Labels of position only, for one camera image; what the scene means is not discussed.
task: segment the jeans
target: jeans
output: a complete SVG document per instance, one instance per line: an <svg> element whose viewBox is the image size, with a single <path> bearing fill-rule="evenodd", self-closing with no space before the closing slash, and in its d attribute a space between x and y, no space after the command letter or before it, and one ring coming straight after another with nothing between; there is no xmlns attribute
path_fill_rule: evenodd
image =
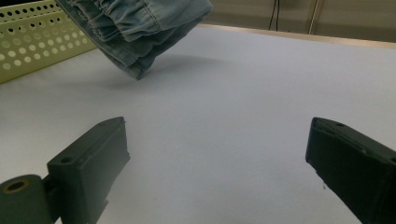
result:
<svg viewBox="0 0 396 224"><path fill-rule="evenodd" d="M139 79L212 9L209 0L56 0L107 58Z"/></svg>

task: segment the screw hole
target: screw hole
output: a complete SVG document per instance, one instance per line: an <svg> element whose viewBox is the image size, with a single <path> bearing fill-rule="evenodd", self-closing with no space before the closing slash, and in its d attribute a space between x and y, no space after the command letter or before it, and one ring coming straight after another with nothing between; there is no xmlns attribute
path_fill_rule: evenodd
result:
<svg viewBox="0 0 396 224"><path fill-rule="evenodd" d="M16 180L12 183L9 183L7 186L5 186L3 188L3 192L4 193L16 193L18 191L23 190L24 188L26 188L29 185L29 180Z"/></svg>
<svg viewBox="0 0 396 224"><path fill-rule="evenodd" d="M8 191L14 191L16 189L20 189L21 187L23 187L24 183L22 181L18 181L10 186L8 186L7 190Z"/></svg>

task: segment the perforated panel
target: perforated panel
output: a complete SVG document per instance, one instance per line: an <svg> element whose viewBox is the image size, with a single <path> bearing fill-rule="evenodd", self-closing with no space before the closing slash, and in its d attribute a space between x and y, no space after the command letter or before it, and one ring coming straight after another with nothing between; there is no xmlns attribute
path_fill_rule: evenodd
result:
<svg viewBox="0 0 396 224"><path fill-rule="evenodd" d="M15 21L29 17L62 11L54 1L39 1L0 8L0 22Z"/></svg>
<svg viewBox="0 0 396 224"><path fill-rule="evenodd" d="M0 9L0 15L7 14L4 20L13 17L17 10L20 15L24 9L32 12L24 15L27 18L0 23L0 83L95 48L53 1L44 3L18 5L12 11L10 7ZM44 14L34 15L36 11Z"/></svg>

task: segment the hole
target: hole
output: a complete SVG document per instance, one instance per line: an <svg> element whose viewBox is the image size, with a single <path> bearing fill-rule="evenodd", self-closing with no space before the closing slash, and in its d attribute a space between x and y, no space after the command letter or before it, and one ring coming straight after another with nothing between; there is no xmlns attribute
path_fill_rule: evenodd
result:
<svg viewBox="0 0 396 224"><path fill-rule="evenodd" d="M26 32L26 28L24 28L24 26L20 26L20 27L18 27L18 29L19 29L22 33Z"/></svg>
<svg viewBox="0 0 396 224"><path fill-rule="evenodd" d="M21 187L23 187L24 183L22 181L18 181L10 186L8 186L7 190L16 190L16 189L20 189Z"/></svg>
<svg viewBox="0 0 396 224"><path fill-rule="evenodd" d="M11 69L11 64L3 63L3 68L6 69L6 70L9 70L9 69Z"/></svg>
<svg viewBox="0 0 396 224"><path fill-rule="evenodd" d="M29 62L32 61L32 59L31 59L30 57L25 57L24 60L25 60L27 63L29 63Z"/></svg>
<svg viewBox="0 0 396 224"><path fill-rule="evenodd" d="M14 42L15 45L19 45L21 43L21 40L19 38L14 38L12 42Z"/></svg>
<svg viewBox="0 0 396 224"><path fill-rule="evenodd" d="M30 46L29 46L29 49L30 49L31 51L34 51L34 50L35 50L35 46L34 46L34 45L30 45Z"/></svg>
<svg viewBox="0 0 396 224"><path fill-rule="evenodd" d="M23 40L25 42L30 42L30 41L32 41L32 38L29 35L26 35L26 36L23 37Z"/></svg>
<svg viewBox="0 0 396 224"><path fill-rule="evenodd" d="M33 38L34 38L34 39L41 39L41 35L40 35L39 33L35 33L35 34L33 35Z"/></svg>
<svg viewBox="0 0 396 224"><path fill-rule="evenodd" d="M17 66L21 66L22 62L20 60L15 60L14 64L17 65Z"/></svg>
<svg viewBox="0 0 396 224"><path fill-rule="evenodd" d="M29 180L20 179L7 184L2 191L7 194L16 193L25 189L27 186L29 186Z"/></svg>
<svg viewBox="0 0 396 224"><path fill-rule="evenodd" d="M20 48L20 53L21 54L25 54L26 53L26 49L25 48Z"/></svg>
<svg viewBox="0 0 396 224"><path fill-rule="evenodd" d="M52 33L55 34L55 35L57 35L57 34L59 33L59 32L58 32L58 29L53 28L53 29L52 29Z"/></svg>
<svg viewBox="0 0 396 224"><path fill-rule="evenodd" d="M14 50L10 50L10 51L8 52L8 56L11 57L11 58L13 58L13 57L17 56L17 53L15 53Z"/></svg>
<svg viewBox="0 0 396 224"><path fill-rule="evenodd" d="M5 49L7 49L7 48L9 48L9 47L11 47L11 45L9 44L9 42L8 41L3 41L3 42L1 42L1 46L3 46L3 48L5 48Z"/></svg>
<svg viewBox="0 0 396 224"><path fill-rule="evenodd" d="M43 36L50 36L50 31L44 31Z"/></svg>
<svg viewBox="0 0 396 224"><path fill-rule="evenodd" d="M65 157L65 158L61 159L61 163L69 163L72 160L73 160L73 158L71 158L71 157Z"/></svg>

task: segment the light green panel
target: light green panel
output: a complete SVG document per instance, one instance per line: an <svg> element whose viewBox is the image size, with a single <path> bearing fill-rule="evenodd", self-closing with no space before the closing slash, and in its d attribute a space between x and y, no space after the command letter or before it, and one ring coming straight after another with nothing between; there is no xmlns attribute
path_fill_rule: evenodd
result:
<svg viewBox="0 0 396 224"><path fill-rule="evenodd" d="M54 1L0 7L0 19L0 83L95 48Z"/></svg>

